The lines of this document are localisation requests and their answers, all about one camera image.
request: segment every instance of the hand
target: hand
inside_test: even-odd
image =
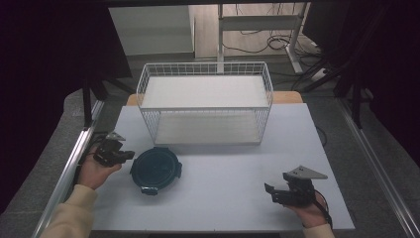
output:
[[[93,154],[95,153],[96,149],[96,147],[92,147],[90,152],[87,154],[86,160],[81,167],[77,182],[92,189],[96,189],[101,186],[108,178],[108,176],[118,171],[122,167],[121,164],[117,164],[113,167],[104,167],[100,165],[93,158]]]
[[[324,198],[322,195],[316,191],[315,192],[316,200],[325,208],[327,204],[325,203]],[[312,228],[315,226],[320,226],[327,224],[327,220],[325,220],[324,214],[321,210],[316,207],[315,204],[311,203],[306,207],[296,207],[296,206],[285,206],[290,210],[294,211],[297,216],[302,221],[302,224],[305,228]]]

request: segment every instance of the wire basket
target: wire basket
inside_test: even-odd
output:
[[[155,145],[258,145],[272,85],[265,62],[147,63],[137,100]]]

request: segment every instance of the black round container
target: black round container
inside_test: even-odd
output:
[[[168,148],[154,147],[133,162],[130,174],[142,193],[157,195],[158,191],[181,177],[182,164]]]

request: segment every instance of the beige sleeve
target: beige sleeve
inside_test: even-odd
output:
[[[305,238],[334,238],[333,230],[329,224],[303,229]]]
[[[93,224],[93,203],[97,193],[90,187],[77,184],[70,198],[59,204],[42,238],[88,237]]]

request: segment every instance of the white wall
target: white wall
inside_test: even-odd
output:
[[[188,6],[109,11],[126,56],[193,52]]]

